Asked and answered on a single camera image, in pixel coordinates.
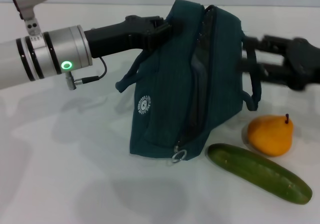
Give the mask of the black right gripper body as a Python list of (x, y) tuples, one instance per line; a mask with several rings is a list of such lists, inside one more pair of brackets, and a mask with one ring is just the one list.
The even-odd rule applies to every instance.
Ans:
[(294, 38), (286, 49), (286, 59), (291, 71), (288, 87), (303, 91), (309, 84), (320, 83), (320, 49), (304, 38)]

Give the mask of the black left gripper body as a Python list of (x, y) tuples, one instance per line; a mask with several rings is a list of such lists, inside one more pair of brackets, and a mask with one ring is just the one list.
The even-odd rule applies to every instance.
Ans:
[(92, 58), (104, 57), (131, 49), (147, 50), (155, 17), (130, 15), (121, 23), (84, 32)]

